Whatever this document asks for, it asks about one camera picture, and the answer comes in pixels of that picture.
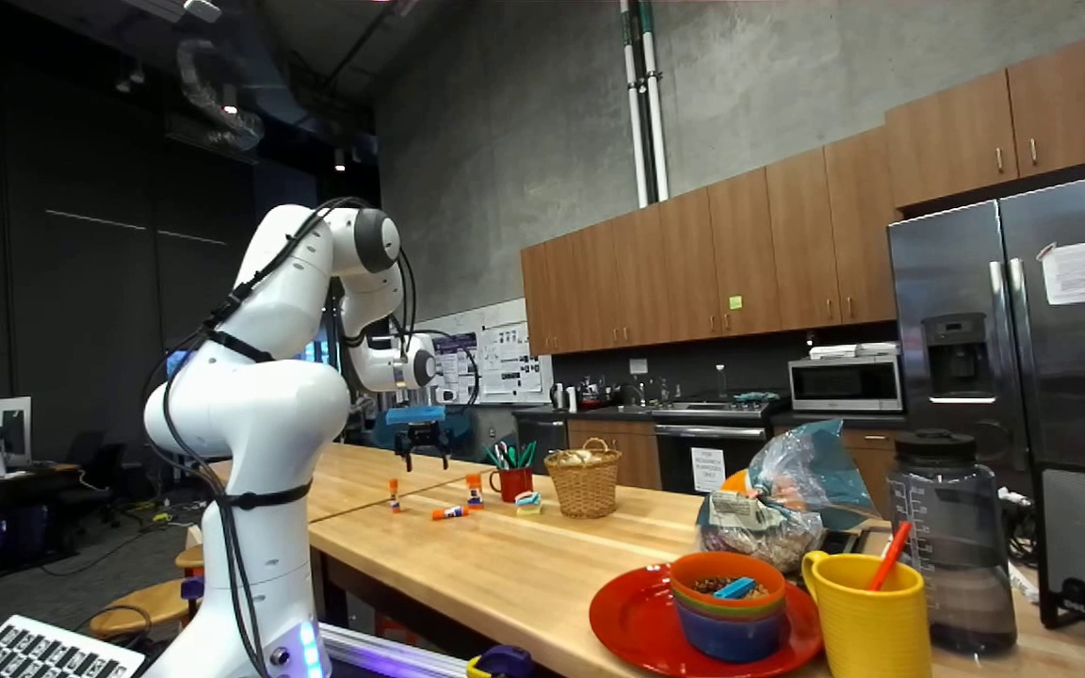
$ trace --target concrete wall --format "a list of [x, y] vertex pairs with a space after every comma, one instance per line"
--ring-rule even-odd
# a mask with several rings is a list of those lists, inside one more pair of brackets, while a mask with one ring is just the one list
[[[1085, 0], [654, 0], [669, 193], [1076, 38]], [[617, 0], [460, 0], [377, 123], [421, 315], [520, 299], [525, 246], [638, 206]]]

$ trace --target mug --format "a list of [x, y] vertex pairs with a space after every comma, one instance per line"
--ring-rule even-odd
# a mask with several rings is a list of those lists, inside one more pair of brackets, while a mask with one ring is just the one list
[[535, 488], [533, 467], [497, 467], [491, 472], [491, 488], [500, 492], [500, 501], [516, 501], [516, 492]]
[[926, 588], [912, 564], [897, 564], [882, 593], [873, 554], [803, 559], [803, 583], [818, 604], [831, 678], [926, 678]]

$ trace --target kitchen island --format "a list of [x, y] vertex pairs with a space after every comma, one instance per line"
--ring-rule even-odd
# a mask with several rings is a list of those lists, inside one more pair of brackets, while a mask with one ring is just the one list
[[[533, 652], [553, 674], [638, 674], [595, 640], [588, 604], [617, 571], [696, 551], [702, 496], [617, 486], [617, 511], [568, 521], [556, 511], [549, 478], [539, 475], [544, 516], [516, 516], [511, 505], [484, 492], [485, 507], [428, 521], [428, 511], [467, 501], [467, 472], [491, 467], [452, 463], [441, 472], [436, 459], [421, 463], [428, 478], [404, 483], [399, 507], [387, 507], [379, 478], [394, 472], [387, 453], [328, 449], [312, 483], [328, 492], [312, 488], [309, 496], [312, 551], [497, 645]], [[1036, 608], [1020, 600], [1019, 624], [1015, 657], [975, 663], [933, 652], [933, 674], [1085, 674], [1085, 624], [1049, 634]]]

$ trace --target basket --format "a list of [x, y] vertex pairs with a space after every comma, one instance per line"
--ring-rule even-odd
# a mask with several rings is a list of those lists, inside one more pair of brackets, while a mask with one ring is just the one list
[[605, 516], [613, 511], [617, 459], [602, 438], [588, 438], [583, 449], [549, 453], [546, 475], [564, 516]]

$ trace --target refrigerator door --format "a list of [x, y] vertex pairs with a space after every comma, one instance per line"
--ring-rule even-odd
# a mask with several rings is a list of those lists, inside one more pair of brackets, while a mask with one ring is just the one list
[[1034, 456], [1085, 467], [1085, 182], [1015, 196], [1002, 213]]
[[1029, 483], [1000, 202], [890, 228], [907, 418], [981, 439], [981, 459]]

